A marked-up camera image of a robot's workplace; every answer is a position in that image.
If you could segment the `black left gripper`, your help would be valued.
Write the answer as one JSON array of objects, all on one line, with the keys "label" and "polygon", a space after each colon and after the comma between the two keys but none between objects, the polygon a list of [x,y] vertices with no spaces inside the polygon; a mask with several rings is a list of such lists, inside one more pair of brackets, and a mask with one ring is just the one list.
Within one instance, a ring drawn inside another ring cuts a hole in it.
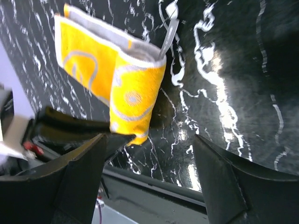
[{"label": "black left gripper", "polygon": [[134,134],[110,133],[108,122],[78,119],[46,106],[29,120],[21,145],[33,152],[38,160],[49,162],[80,147],[99,133],[105,133],[107,137],[105,159],[117,155],[135,138]]}]

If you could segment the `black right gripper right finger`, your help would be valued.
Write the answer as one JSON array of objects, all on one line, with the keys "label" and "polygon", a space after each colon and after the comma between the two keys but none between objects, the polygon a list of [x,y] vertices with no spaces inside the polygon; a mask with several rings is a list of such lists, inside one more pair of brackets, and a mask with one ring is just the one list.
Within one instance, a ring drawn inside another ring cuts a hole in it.
[{"label": "black right gripper right finger", "polygon": [[195,135],[193,152],[211,224],[297,224],[299,177],[250,162]]}]

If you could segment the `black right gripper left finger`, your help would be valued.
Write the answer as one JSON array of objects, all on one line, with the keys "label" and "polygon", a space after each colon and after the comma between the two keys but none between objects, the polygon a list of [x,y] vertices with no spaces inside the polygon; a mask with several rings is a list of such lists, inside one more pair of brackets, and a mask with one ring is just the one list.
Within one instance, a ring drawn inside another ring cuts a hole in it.
[{"label": "black right gripper left finger", "polygon": [[90,224],[107,149],[99,134],[77,149],[0,178],[2,224]]}]

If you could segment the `orange and grey towel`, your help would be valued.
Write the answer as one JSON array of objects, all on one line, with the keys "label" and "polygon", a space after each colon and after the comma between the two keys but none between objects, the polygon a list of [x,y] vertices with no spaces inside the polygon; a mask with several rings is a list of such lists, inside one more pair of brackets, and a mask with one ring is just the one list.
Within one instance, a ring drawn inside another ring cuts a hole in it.
[{"label": "orange and grey towel", "polygon": [[109,107],[111,132],[134,135],[132,144],[141,145],[178,20],[171,19],[161,48],[68,4],[54,20],[58,65]]}]

